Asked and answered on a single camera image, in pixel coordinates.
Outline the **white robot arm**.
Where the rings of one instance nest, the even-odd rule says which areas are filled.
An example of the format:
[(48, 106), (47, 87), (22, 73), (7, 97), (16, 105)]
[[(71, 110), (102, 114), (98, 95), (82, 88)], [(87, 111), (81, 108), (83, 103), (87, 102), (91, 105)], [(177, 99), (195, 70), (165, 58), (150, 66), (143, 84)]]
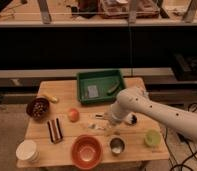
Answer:
[(131, 113), (144, 114), (197, 142), (197, 114), (150, 100), (147, 92), (133, 86), (120, 91), (105, 112), (109, 123), (120, 124)]

